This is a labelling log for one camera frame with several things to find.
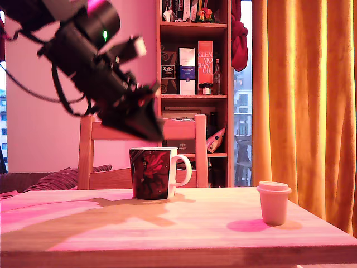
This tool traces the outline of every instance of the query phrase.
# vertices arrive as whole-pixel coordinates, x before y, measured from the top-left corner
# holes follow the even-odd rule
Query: white paper cup
[[[284,224],[291,188],[285,183],[261,181],[257,190],[260,192],[263,221],[270,225]]]

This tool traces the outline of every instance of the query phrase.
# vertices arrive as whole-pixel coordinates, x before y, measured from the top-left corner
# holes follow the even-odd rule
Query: orange curtain
[[[357,232],[354,0],[252,7],[254,184],[287,183],[291,201]]]

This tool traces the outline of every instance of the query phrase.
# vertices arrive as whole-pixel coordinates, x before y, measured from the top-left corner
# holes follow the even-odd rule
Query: black robotic arm
[[[61,22],[55,36],[37,54],[52,62],[54,84],[69,113],[74,114],[63,95],[57,67],[86,96],[86,114],[97,113],[103,125],[140,138],[163,140],[162,123],[153,109],[158,83],[140,86],[131,72],[120,69],[121,64],[146,54],[143,38],[131,37],[99,54],[120,29],[119,15],[107,0],[90,0],[89,5],[87,0],[0,0],[0,8],[20,23],[20,33],[32,41],[36,41],[32,32]]]

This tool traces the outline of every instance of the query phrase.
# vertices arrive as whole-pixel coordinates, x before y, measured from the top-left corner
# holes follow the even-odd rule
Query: mug
[[[175,195],[176,187],[187,184],[192,175],[190,160],[177,154],[175,147],[131,148],[130,169],[133,197],[138,199],[166,199]],[[186,177],[176,181],[176,161],[186,166]]]

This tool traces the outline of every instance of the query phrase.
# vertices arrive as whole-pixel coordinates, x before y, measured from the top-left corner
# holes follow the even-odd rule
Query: cable
[[[45,41],[43,41],[43,40],[39,39],[38,37],[34,36],[32,33],[25,32],[23,29],[17,30],[14,33],[13,37],[11,38],[6,33],[5,28],[3,27],[3,25],[1,23],[0,23],[0,32],[3,33],[2,35],[3,35],[4,39],[6,39],[7,41],[10,41],[10,42],[17,40],[18,34],[22,34],[22,35],[24,35],[24,37],[27,37],[28,39],[30,39],[31,41],[33,41],[35,43],[42,44],[42,45],[44,45],[46,43]]]
[[[31,96],[35,97],[35,98],[38,98],[38,99],[42,99],[43,101],[47,101],[47,102],[52,102],[52,103],[61,103],[60,100],[58,99],[52,99],[52,98],[49,98],[49,97],[46,97],[46,96],[42,96],[42,95],[39,95],[31,90],[29,90],[28,88],[26,88],[23,84],[21,84],[18,80],[16,80],[16,78],[14,78],[12,76],[11,73],[9,73],[5,68],[4,66],[2,66],[0,64],[1,68],[6,72],[6,74],[11,78],[11,80],[13,80],[15,82],[15,84],[17,84],[22,90],[24,90],[25,92],[27,92],[28,94],[30,94]],[[71,100],[69,101],[70,104],[73,104],[73,103],[77,103],[77,102],[80,102],[82,99],[85,98],[85,94],[83,94],[82,97],[80,97],[79,99],[75,99],[75,100]]]
[[[65,94],[63,94],[61,82],[58,77],[57,66],[55,64],[52,64],[51,71],[52,71],[52,78],[54,80],[54,84],[55,84],[55,88],[56,88],[58,97],[60,98],[60,101],[61,101],[63,107],[66,109],[66,111],[69,112],[70,114],[72,114],[73,116],[87,116],[87,115],[89,115],[90,111],[91,111],[91,99],[88,96],[86,96],[88,108],[84,114],[73,112],[71,106],[69,105],[70,103],[67,101],[67,99],[65,97]]]

